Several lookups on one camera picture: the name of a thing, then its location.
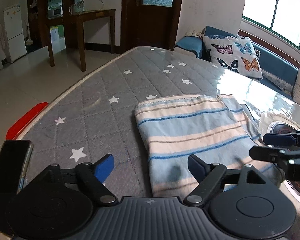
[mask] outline blue sofa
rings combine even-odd
[[[205,28],[204,35],[233,36],[231,33],[210,26]],[[259,63],[262,69],[263,78],[260,80],[260,83],[292,100],[292,90],[297,79],[298,69],[284,58],[276,55],[263,46],[254,42],[252,42],[252,44],[255,49],[261,52]],[[208,60],[204,44],[199,38],[184,37],[178,41],[176,47],[191,51],[196,57]]]

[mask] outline orange butterfly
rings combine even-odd
[[[252,62],[248,61],[243,57],[241,57],[241,59],[244,63],[244,67],[246,68],[246,70],[251,71],[254,68],[256,71],[259,71],[258,61],[256,58],[254,58]]]

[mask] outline microwave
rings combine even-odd
[[[48,18],[53,18],[62,15],[62,5],[48,10]]]

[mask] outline metal bolt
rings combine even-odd
[[[104,195],[100,198],[100,201],[102,203],[107,203],[107,204],[110,204],[110,203],[113,203],[115,201],[115,197],[114,196],[110,196],[110,195]]]
[[[193,204],[197,204],[202,201],[202,197],[200,197],[198,195],[191,195],[191,196],[187,197],[187,201],[189,201],[190,203],[193,203]]]

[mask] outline butterfly print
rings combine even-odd
[[[254,58],[252,62],[243,57],[241,57],[241,59],[244,63],[244,67],[246,70],[251,71],[252,69],[255,69],[256,71],[259,71],[258,61],[256,58]]]
[[[210,55],[210,52],[211,52],[211,49],[208,49],[208,50],[207,50],[207,59],[208,59],[208,61],[211,62],[211,55]]]
[[[208,36],[210,39],[222,39],[224,40],[225,39],[225,36],[222,36],[222,35],[209,35]]]
[[[254,49],[254,51],[255,51],[255,53],[256,53],[256,55],[257,55],[257,58],[259,59],[259,58],[260,58],[261,52],[260,52],[259,50],[257,50],[257,49]]]
[[[246,51],[249,53],[249,55],[252,54],[252,50],[251,50],[251,47],[250,47],[250,43],[246,43],[245,46],[242,46],[240,43],[234,41],[233,42],[239,49],[240,51],[243,53],[243,54],[246,54]]]
[[[232,45],[227,45],[225,47],[221,47],[216,44],[211,44],[211,46],[215,47],[217,49],[217,51],[222,54],[224,54],[224,53],[229,54],[229,55],[233,54]]]
[[[236,73],[239,73],[238,71],[238,60],[235,59],[234,61],[232,61],[231,66],[229,66],[226,62],[224,62],[222,59],[217,58],[217,61],[220,63],[221,66],[226,67]]]

